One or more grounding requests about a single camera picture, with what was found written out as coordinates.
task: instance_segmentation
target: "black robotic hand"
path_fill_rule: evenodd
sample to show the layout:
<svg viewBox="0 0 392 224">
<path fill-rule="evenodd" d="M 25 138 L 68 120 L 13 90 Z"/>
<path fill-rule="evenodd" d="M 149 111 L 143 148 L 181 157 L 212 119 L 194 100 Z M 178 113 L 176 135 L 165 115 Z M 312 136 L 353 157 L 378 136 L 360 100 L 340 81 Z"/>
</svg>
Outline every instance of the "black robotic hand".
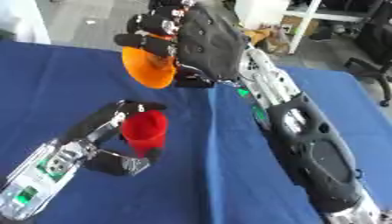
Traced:
<svg viewBox="0 0 392 224">
<path fill-rule="evenodd" d="M 178 74 L 198 71 L 210 81 L 234 81 L 246 47 L 242 34 L 193 0 L 151 0 L 150 12 L 135 15 L 127 30 L 115 36 L 119 46 L 175 56 Z"/>
<path fill-rule="evenodd" d="M 149 110 L 163 110 L 166 106 L 157 102 L 139 102 L 139 101 L 119 101 L 117 103 L 109 103 L 98 111 L 89 115 L 84 120 L 80 121 L 73 127 L 71 127 L 66 134 L 60 138 L 61 144 L 67 144 L 73 140 L 81 139 L 86 137 L 92 131 L 99 128 L 104 123 L 108 122 L 115 113 L 123 112 L 127 117 L 131 117 L 136 113 L 143 113 Z M 98 139 L 97 144 L 106 141 L 115 134 L 118 133 L 118 129 L 114 129 L 113 132 L 108 132 L 106 136 Z"/>
<path fill-rule="evenodd" d="M 156 102 L 119 101 L 118 103 L 109 103 L 74 125 L 60 138 L 59 143 L 68 144 L 69 142 L 86 138 L 91 132 L 110 121 L 116 113 L 123 112 L 127 117 L 131 117 L 136 113 L 163 109 L 166 109 L 166 106 Z M 120 139 L 123 140 L 119 129 L 112 129 L 97 139 L 94 144 L 100 148 L 101 143 L 115 135 L 119 135 Z M 114 176 L 136 175 L 142 169 L 155 163 L 160 152 L 160 149 L 150 149 L 145 153 L 144 158 L 136 158 L 116 150 L 99 149 L 92 159 L 85 161 L 84 166 L 91 171 L 105 172 Z"/>
</svg>

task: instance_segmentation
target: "blue tablecloth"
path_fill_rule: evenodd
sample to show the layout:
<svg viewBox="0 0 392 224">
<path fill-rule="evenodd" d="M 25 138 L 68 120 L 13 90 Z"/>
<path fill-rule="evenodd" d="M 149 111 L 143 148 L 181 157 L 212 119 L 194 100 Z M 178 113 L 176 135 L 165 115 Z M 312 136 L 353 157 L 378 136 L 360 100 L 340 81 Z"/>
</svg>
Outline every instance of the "blue tablecloth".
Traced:
<svg viewBox="0 0 392 224">
<path fill-rule="evenodd" d="M 366 185 L 392 205 L 392 129 L 345 73 L 286 68 L 353 149 Z M 107 102 L 162 102 L 170 126 L 159 163 L 134 178 L 80 170 L 37 218 L 59 223 L 269 223 L 320 220 L 285 176 L 246 102 L 231 87 L 152 90 L 120 54 L 0 42 L 0 173 Z M 119 141 L 108 147 L 128 150 Z"/>
</svg>

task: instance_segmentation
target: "green led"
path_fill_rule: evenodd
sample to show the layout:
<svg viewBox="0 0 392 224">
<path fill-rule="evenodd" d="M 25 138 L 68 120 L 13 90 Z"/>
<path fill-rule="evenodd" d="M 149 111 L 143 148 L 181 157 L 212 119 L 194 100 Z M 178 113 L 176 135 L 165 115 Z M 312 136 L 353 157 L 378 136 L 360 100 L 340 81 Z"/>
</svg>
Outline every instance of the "green led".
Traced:
<svg viewBox="0 0 392 224">
<path fill-rule="evenodd" d="M 32 186 L 27 186 L 15 199 L 22 204 L 29 203 L 37 194 L 37 190 Z"/>
<path fill-rule="evenodd" d="M 253 106 L 252 107 L 252 111 L 255 114 L 255 118 L 257 120 L 264 120 L 265 119 L 265 115 L 264 115 L 263 111 L 259 107 Z"/>
<path fill-rule="evenodd" d="M 237 92 L 238 92 L 238 94 L 239 94 L 241 97 L 246 97 L 246 96 L 249 95 L 249 93 L 250 93 L 248 90 L 243 89 L 243 88 L 237 89 Z"/>
</svg>

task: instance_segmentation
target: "robot finger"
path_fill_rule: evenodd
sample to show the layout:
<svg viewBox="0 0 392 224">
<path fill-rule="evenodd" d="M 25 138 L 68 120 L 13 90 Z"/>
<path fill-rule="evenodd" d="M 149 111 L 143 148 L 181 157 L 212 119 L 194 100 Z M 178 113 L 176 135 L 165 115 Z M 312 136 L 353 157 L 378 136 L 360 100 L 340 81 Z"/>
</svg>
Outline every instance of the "robot finger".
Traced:
<svg viewBox="0 0 392 224">
<path fill-rule="evenodd" d="M 119 46 L 144 49 L 162 58 L 174 56 L 177 52 L 176 46 L 171 41 L 141 34 L 118 34 L 115 36 L 115 42 Z"/>
<path fill-rule="evenodd" d="M 192 7 L 196 4 L 195 0 L 150 0 L 149 10 L 155 10 L 162 6 L 181 6 L 184 8 Z"/>
<path fill-rule="evenodd" d="M 160 15 L 163 18 L 169 18 L 177 23 L 184 17 L 186 11 L 179 6 L 159 7 L 151 11 L 151 15 Z"/>
<path fill-rule="evenodd" d="M 128 21 L 127 32 L 135 33 L 140 30 L 158 36 L 173 36 L 177 34 L 179 28 L 173 21 L 158 14 L 139 14 Z"/>
</svg>

